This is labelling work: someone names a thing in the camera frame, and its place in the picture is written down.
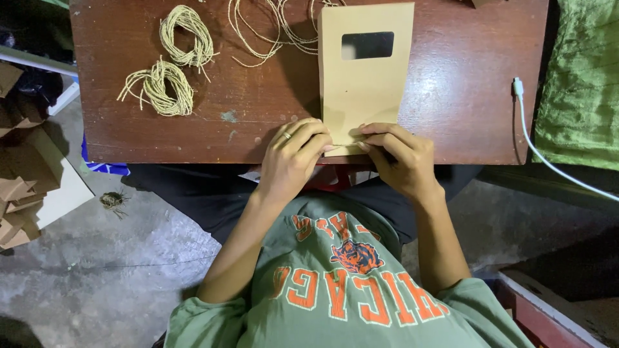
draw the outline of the wooden table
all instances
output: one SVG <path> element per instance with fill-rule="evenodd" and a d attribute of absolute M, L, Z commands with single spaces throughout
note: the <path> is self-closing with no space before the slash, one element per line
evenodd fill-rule
<path fill-rule="evenodd" d="M 348 5 L 385 0 L 349 0 Z M 125 77 L 148 69 L 160 55 L 159 21 L 178 4 L 197 11 L 211 31 L 214 63 L 208 83 L 184 68 L 197 90 L 191 116 L 164 117 L 139 101 L 117 102 Z M 315 36 L 308 1 L 290 0 L 288 22 L 303 37 Z M 436 163 L 518 164 L 527 144 L 511 95 L 513 77 L 524 82 L 527 124 L 535 103 L 548 0 L 500 1 L 474 9 L 458 0 L 422 0 L 415 5 L 409 73 L 398 123 L 434 140 Z M 265 11 L 242 0 L 254 28 L 273 35 Z M 242 49 L 227 17 L 227 0 L 74 0 L 71 22 L 79 67 L 84 129 L 96 162 L 260 163 L 283 123 L 320 117 L 318 60 L 287 45 L 262 66 Z M 250 35 L 257 50 L 269 44 Z M 188 47 L 189 33 L 177 35 Z M 364 162 L 331 157 L 323 163 Z"/>

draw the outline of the forearm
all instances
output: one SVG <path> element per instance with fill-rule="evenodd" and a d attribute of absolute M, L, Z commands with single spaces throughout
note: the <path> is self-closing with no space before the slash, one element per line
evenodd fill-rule
<path fill-rule="evenodd" d="M 200 300 L 221 303 L 240 294 L 253 277 L 262 239 L 281 210 L 265 204 L 256 193 L 250 196 L 238 223 L 198 289 Z"/>
<path fill-rule="evenodd" d="M 471 277 L 456 231 L 449 217 L 444 191 L 416 203 L 419 271 L 423 287 L 431 294 Z"/>

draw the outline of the green t-shirt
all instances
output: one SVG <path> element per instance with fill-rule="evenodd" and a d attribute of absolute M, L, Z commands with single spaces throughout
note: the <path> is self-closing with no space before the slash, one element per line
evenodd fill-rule
<path fill-rule="evenodd" d="M 296 198 L 263 245 L 251 304 L 190 298 L 165 347 L 533 347 L 480 279 L 420 288 L 389 223 L 334 194 Z"/>

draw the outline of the kraft paper bag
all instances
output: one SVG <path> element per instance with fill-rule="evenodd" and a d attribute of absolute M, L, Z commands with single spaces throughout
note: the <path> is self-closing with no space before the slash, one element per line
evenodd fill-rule
<path fill-rule="evenodd" d="M 404 94 L 415 3 L 323 7 L 318 17 L 326 157 L 362 154 L 362 123 L 396 123 Z"/>

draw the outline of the white cable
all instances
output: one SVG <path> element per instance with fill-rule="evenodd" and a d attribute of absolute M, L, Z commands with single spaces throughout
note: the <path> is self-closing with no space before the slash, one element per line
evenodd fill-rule
<path fill-rule="evenodd" d="M 548 168 L 554 170 L 557 174 L 561 175 L 562 177 L 566 178 L 567 180 L 582 186 L 586 189 L 589 189 L 597 194 L 601 194 L 606 198 L 610 198 L 613 201 L 617 201 L 619 202 L 619 197 L 614 196 L 608 192 L 604 192 L 601 189 L 597 189 L 593 186 L 587 185 L 577 179 L 574 179 L 573 177 L 567 175 L 566 173 L 563 173 L 561 170 L 559 170 L 558 168 L 556 168 L 554 165 L 552 165 L 550 162 L 548 162 L 543 156 L 542 154 L 539 153 L 539 151 L 535 148 L 535 146 L 533 146 L 533 143 L 531 143 L 531 139 L 529 138 L 529 133 L 527 132 L 527 125 L 526 122 L 524 121 L 524 103 L 522 102 L 522 95 L 524 93 L 524 88 L 522 87 L 522 81 L 520 81 L 520 79 L 518 77 L 514 78 L 514 93 L 516 93 L 516 96 L 518 97 L 518 101 L 520 102 L 520 117 L 522 119 L 522 131 L 524 132 L 524 138 L 527 139 L 527 143 L 529 144 L 529 147 L 531 148 L 531 151 L 533 151 L 533 153 L 535 155 L 537 155 L 540 160 L 542 160 L 542 162 L 548 166 Z"/>

